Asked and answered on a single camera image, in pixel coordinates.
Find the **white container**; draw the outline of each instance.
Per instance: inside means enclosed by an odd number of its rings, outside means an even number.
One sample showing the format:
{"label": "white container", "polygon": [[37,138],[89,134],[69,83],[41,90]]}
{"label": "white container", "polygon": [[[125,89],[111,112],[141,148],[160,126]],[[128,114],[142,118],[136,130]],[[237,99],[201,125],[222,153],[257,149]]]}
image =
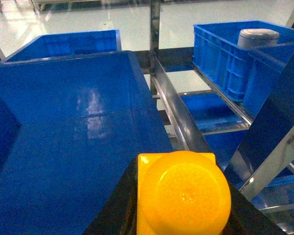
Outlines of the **white container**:
{"label": "white container", "polygon": [[280,34],[266,28],[242,29],[237,45],[242,48],[261,47],[278,44]]}

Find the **metal rail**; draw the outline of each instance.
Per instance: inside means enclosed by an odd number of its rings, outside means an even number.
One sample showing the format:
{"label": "metal rail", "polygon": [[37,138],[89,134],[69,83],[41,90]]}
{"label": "metal rail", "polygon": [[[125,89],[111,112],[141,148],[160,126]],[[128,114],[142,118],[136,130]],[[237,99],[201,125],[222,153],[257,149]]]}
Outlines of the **metal rail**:
{"label": "metal rail", "polygon": [[244,108],[230,100],[200,69],[194,66],[194,71],[227,104],[227,106],[229,106],[229,108],[234,113],[236,113],[249,126],[253,123],[253,118],[244,110]]}
{"label": "metal rail", "polygon": [[155,58],[155,77],[151,79],[182,148],[199,153],[212,152],[157,58]]}

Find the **yellow cap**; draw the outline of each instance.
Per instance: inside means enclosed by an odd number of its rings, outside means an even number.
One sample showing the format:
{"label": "yellow cap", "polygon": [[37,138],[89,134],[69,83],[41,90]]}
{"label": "yellow cap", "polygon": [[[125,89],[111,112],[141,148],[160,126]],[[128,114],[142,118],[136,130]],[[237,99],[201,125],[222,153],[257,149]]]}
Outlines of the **yellow cap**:
{"label": "yellow cap", "polygon": [[152,154],[139,156],[137,235],[147,231],[140,229],[140,216],[147,223],[143,227],[156,235],[219,235],[229,218],[231,195],[215,156],[190,151],[156,155],[154,161]]}

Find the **floor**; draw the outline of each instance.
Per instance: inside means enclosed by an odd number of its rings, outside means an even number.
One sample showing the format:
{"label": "floor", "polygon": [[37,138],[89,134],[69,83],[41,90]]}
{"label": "floor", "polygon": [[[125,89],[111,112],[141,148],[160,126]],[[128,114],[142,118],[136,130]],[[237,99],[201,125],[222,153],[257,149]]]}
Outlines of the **floor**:
{"label": "floor", "polygon": [[[0,47],[7,56],[42,34],[115,28],[120,30],[123,50],[147,50],[148,3],[113,1],[46,5],[36,13],[26,0],[2,0]],[[294,0],[167,1],[161,6],[160,48],[191,47],[194,24],[245,20],[286,24],[293,8]],[[178,92],[208,89],[192,71],[169,76]]]}

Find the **blue plastic crate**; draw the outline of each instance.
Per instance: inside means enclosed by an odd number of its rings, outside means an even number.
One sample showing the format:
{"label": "blue plastic crate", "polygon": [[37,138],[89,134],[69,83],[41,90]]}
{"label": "blue plastic crate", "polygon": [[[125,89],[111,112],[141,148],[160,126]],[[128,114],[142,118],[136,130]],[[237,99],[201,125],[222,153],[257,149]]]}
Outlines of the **blue plastic crate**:
{"label": "blue plastic crate", "polygon": [[252,58],[237,46],[244,28],[268,28],[280,33],[279,44],[294,42],[294,29],[263,21],[195,24],[194,64],[232,100],[243,101]]}
{"label": "blue plastic crate", "polygon": [[216,94],[201,94],[182,97],[200,130],[235,125],[243,121]]}
{"label": "blue plastic crate", "polygon": [[253,58],[243,106],[254,117],[266,101],[294,52],[294,44],[281,44],[250,51]]}
{"label": "blue plastic crate", "polygon": [[0,64],[0,235],[80,235],[138,153],[171,151],[133,52]]}
{"label": "blue plastic crate", "polygon": [[35,38],[5,61],[25,61],[56,56],[93,54],[121,50],[119,30],[49,34]]}

